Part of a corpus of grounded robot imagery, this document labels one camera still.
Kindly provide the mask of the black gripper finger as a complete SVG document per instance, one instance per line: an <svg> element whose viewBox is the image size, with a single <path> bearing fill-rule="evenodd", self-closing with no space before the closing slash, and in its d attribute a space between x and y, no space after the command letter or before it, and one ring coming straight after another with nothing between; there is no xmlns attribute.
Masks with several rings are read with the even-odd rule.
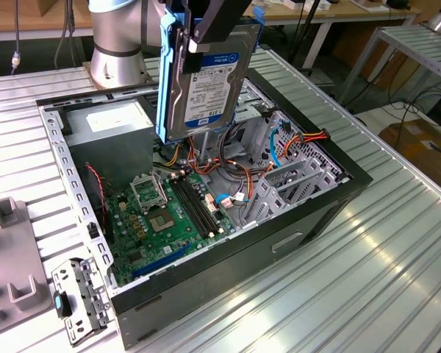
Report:
<svg viewBox="0 0 441 353"><path fill-rule="evenodd" d="M185 73L201 69L201 52L191 52L191 42L197 46L222 42L243 16L250 1L186 1L185 2Z"/></svg>

